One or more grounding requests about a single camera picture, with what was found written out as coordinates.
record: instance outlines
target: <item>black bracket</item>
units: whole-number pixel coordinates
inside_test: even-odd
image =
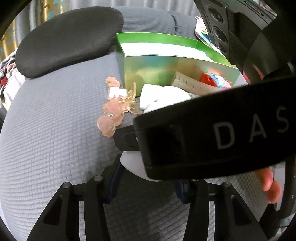
[[[205,180],[176,181],[181,201],[191,203],[183,241],[207,241],[209,201],[215,202],[215,241],[266,241],[255,216],[235,188]]]
[[[139,144],[133,125],[118,128],[114,136],[115,146],[120,151],[139,151]]]
[[[84,201],[87,241],[109,241],[103,204],[109,204],[116,196],[124,170],[120,157],[118,154],[112,166],[87,183],[63,183],[41,213],[27,241],[79,241],[79,201]]]

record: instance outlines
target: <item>car seat cushion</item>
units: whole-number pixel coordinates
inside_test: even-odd
[[[110,7],[88,7],[60,14],[31,31],[15,62],[27,78],[106,55],[123,28],[123,16]]]
[[[148,7],[115,7],[124,19],[122,32],[175,34],[175,22],[166,11]]]
[[[175,35],[198,40],[194,33],[197,23],[195,17],[174,11],[170,11],[169,13],[175,21]]]

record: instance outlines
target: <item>finger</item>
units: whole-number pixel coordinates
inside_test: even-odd
[[[273,181],[270,189],[265,192],[268,203],[275,204],[281,198],[281,185]]]
[[[259,179],[262,190],[264,192],[268,191],[274,179],[272,171],[269,168],[263,168],[255,171],[255,175]]]

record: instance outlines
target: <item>gray upholstery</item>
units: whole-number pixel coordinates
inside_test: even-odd
[[[194,0],[63,0],[62,6],[64,11],[91,6],[127,6],[177,11],[189,16],[196,16],[199,13]]]
[[[122,32],[175,34],[174,19],[166,11],[144,7],[115,8],[121,11],[123,15]]]
[[[175,35],[198,40],[194,31],[196,19],[193,16],[187,16],[179,12],[169,12],[175,21]]]
[[[115,53],[27,80],[17,93],[0,134],[0,201],[17,241],[26,240],[63,182],[86,182],[112,164],[118,150],[96,126],[107,101],[108,76],[120,79]],[[121,127],[131,124],[132,118],[125,114]],[[259,219],[267,203],[254,174],[209,181],[225,180]],[[153,183],[127,170],[117,197],[104,208],[112,241],[182,240],[189,212],[171,181]],[[209,240],[213,215],[211,205]],[[79,224],[84,241],[82,206]]]

